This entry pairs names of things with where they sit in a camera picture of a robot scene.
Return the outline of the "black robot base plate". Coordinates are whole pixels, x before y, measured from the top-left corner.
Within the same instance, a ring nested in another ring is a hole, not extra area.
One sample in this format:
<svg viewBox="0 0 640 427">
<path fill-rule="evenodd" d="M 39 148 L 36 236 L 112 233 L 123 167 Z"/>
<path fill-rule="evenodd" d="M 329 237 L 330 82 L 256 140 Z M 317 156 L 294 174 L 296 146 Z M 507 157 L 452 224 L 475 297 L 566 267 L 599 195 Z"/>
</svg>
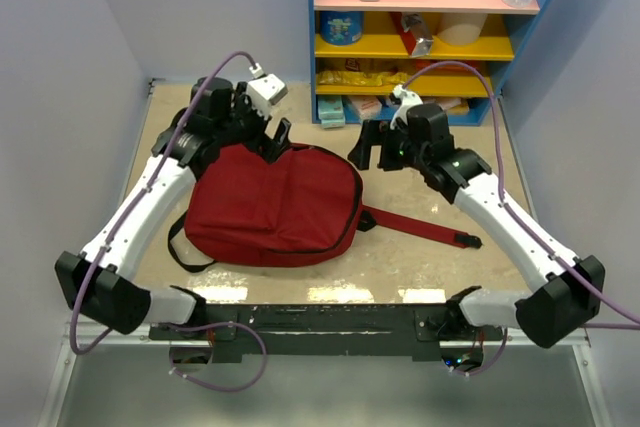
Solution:
<svg viewBox="0 0 640 427">
<path fill-rule="evenodd" d="M 502 331 L 482 329 L 456 318 L 446 304 L 228 304 L 207 306 L 203 325 L 222 325 L 209 336 L 152 327 L 153 341 L 210 347 L 216 363 L 238 363 L 261 353 L 241 327 L 254 330 L 274 356 L 398 356 L 439 361 L 477 338 L 499 341 Z"/>
</svg>

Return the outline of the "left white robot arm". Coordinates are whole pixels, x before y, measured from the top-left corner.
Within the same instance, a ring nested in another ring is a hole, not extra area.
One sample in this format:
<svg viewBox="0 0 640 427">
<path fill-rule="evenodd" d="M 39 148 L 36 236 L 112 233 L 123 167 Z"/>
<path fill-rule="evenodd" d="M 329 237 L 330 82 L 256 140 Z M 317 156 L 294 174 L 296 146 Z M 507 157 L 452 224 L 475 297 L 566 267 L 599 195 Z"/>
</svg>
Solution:
<svg viewBox="0 0 640 427">
<path fill-rule="evenodd" d="M 72 311 L 109 331 L 130 334 L 144 323 L 171 324 L 185 339 L 207 327 L 205 299 L 177 287 L 149 290 L 135 284 L 151 240 L 174 205 L 196 184 L 196 165 L 215 162 L 230 145 L 264 140 L 286 84 L 273 74 L 232 84 L 203 78 L 190 105 L 161 132 L 140 178 L 113 217 L 79 253 L 63 252 L 55 273 Z"/>
</svg>

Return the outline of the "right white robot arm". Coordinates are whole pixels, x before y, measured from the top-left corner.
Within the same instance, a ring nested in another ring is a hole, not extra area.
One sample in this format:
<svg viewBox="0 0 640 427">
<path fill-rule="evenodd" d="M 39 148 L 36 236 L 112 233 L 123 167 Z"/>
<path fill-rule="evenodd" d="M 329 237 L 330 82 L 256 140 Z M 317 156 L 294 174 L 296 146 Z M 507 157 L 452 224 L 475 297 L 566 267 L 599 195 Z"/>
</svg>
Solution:
<svg viewBox="0 0 640 427">
<path fill-rule="evenodd" d="M 525 292 L 474 288 L 463 294 L 458 307 L 445 316 L 452 337 L 466 340 L 483 326 L 508 327 L 550 348 L 599 313 L 602 263 L 563 246 L 501 190 L 484 159 L 455 145 L 440 107 L 415 105 L 400 109 L 390 122 L 365 121 L 349 161 L 368 169 L 375 146 L 381 149 L 380 169 L 418 171 L 431 189 L 484 229 L 528 287 Z"/>
</svg>

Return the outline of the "red student backpack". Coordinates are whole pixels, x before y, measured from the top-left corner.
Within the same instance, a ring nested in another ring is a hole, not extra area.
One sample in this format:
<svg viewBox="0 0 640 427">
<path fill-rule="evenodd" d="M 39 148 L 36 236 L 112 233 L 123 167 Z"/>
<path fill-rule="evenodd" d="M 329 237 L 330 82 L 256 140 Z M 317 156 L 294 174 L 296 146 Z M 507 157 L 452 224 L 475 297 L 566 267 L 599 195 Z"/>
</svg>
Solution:
<svg viewBox="0 0 640 427">
<path fill-rule="evenodd" d="M 222 149 L 192 191 L 188 209 L 168 231 L 168 251 L 184 270 L 172 241 L 179 234 L 212 264 L 297 268 L 344 254 L 357 232 L 385 227 L 457 248 L 479 237 L 439 224 L 367 206 L 363 181 L 344 158 L 295 144 L 267 163 L 243 145 Z"/>
</svg>

